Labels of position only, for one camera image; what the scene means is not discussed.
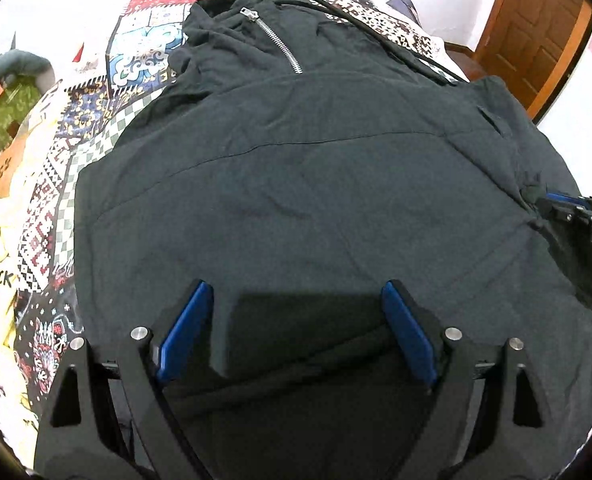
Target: wooden furniture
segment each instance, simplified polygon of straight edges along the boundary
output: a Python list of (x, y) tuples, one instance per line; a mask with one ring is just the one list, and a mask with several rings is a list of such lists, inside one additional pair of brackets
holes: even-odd
[(452, 58), (452, 61), (458, 65), (463, 73), (467, 76), (467, 79), (470, 81), (475, 81), (476, 79), (480, 79), (487, 74), (485, 69), (479, 65), (479, 63), (471, 59), (471, 56), (467, 52), (463, 52), (462, 50), (451, 50), (451, 45), (445, 43), (445, 49), (447, 52), (447, 56)]
[(585, 0), (495, 0), (473, 59), (534, 118), (562, 88), (591, 30)]

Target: blue gripper pad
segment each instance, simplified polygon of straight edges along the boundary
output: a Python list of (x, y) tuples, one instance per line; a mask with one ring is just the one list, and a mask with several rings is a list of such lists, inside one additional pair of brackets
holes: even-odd
[(438, 378), (434, 349), (392, 282), (382, 288), (381, 306), (413, 376), (432, 386)]
[(569, 202), (570, 204), (581, 205), (585, 209), (589, 209), (589, 203), (582, 198), (567, 196), (559, 193), (547, 193), (547, 198), (556, 200), (557, 202)]
[(200, 282), (160, 346), (160, 366), (156, 379), (166, 384), (183, 371), (202, 326), (213, 307), (213, 289)]

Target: zipper pull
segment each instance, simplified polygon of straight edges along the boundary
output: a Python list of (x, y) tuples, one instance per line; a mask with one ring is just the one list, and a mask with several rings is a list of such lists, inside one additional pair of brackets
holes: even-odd
[(247, 17), (250, 22), (255, 22), (258, 19), (258, 13), (255, 10), (249, 10), (246, 7), (240, 9), (240, 14)]

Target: black jacket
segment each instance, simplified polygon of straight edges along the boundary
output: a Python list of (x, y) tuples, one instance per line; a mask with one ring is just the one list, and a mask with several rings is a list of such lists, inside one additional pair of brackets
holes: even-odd
[(98, 358), (201, 278), (213, 320), (167, 397), (218, 478), (386, 478), (431, 405), (380, 311), (397, 278), (476, 341), (525, 341), (563, 466), (592, 425), (592, 253), (531, 197), (578, 193), (564, 161), (500, 79), (449, 83), (301, 2), (194, 4), (176, 82), (80, 173)]

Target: metal screw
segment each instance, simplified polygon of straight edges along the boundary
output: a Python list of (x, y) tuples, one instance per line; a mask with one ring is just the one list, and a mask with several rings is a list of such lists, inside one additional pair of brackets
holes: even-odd
[(84, 339), (82, 339), (81, 337), (76, 337), (74, 339), (71, 339), (71, 343), (69, 343), (69, 346), (71, 347), (72, 350), (77, 350), (82, 348), (82, 346), (84, 345)]
[(452, 341), (458, 341), (462, 338), (462, 332), (456, 327), (451, 326), (445, 330), (445, 337), (447, 339), (451, 339)]
[(509, 339), (509, 346), (512, 347), (514, 350), (522, 350), (525, 348), (525, 344), (522, 340), (518, 339), (517, 337), (512, 337)]
[(145, 327), (137, 326), (134, 330), (131, 331), (131, 338), (135, 339), (136, 341), (140, 341), (141, 339), (144, 339), (146, 337), (148, 332), (149, 330), (147, 330)]

